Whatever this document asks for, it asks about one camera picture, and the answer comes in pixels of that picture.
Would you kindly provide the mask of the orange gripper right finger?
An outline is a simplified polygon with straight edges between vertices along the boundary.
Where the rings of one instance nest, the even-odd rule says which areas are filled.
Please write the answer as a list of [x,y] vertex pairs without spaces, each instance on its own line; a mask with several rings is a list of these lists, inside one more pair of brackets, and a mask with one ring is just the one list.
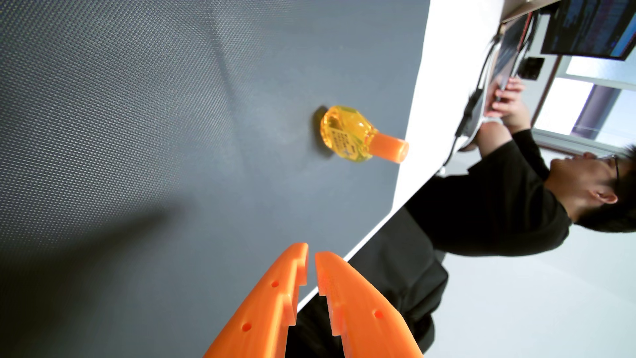
[[316,253],[315,265],[345,357],[423,357],[402,315],[361,273],[327,251]]

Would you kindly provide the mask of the person's hand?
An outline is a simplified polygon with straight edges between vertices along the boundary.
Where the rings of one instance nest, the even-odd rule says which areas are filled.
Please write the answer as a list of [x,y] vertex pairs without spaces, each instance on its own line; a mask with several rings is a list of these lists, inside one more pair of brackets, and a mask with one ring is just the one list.
[[510,77],[504,89],[495,91],[499,100],[490,105],[485,116],[501,119],[511,134],[531,129],[530,111],[521,98],[524,90],[521,78]]

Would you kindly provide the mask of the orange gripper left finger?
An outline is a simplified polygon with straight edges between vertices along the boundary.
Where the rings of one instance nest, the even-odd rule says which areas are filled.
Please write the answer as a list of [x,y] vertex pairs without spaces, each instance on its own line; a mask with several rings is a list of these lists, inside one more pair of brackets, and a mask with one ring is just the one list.
[[268,268],[212,342],[204,357],[285,357],[306,285],[308,244],[290,245]]

